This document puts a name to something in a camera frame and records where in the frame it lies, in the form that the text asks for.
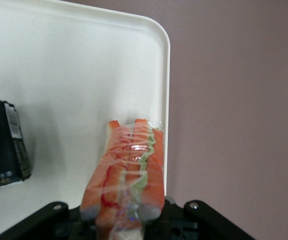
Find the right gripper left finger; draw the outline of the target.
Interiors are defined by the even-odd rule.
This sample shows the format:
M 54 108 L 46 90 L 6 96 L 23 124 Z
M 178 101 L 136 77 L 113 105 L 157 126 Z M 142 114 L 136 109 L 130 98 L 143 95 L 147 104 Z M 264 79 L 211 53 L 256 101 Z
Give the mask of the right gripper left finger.
M 0 240 L 66 240 L 71 225 L 69 207 L 55 201 L 0 234 Z

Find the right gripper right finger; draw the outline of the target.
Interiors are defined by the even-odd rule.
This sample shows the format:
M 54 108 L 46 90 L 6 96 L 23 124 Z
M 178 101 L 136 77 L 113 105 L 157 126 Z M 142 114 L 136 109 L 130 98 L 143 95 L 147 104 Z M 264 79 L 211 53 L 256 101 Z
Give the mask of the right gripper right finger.
M 252 240 L 254 237 L 201 200 L 184 205 L 187 218 L 198 223 L 201 240 Z

